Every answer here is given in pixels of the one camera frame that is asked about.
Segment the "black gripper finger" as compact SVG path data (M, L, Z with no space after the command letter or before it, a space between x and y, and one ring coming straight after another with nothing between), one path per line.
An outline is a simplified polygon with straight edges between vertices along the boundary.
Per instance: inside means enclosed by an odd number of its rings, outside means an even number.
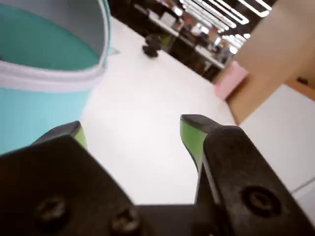
M141 218L117 182L70 135L0 157L3 236L140 236Z
M315 228L242 128L181 115L180 136L198 171L197 204L219 236L312 236Z

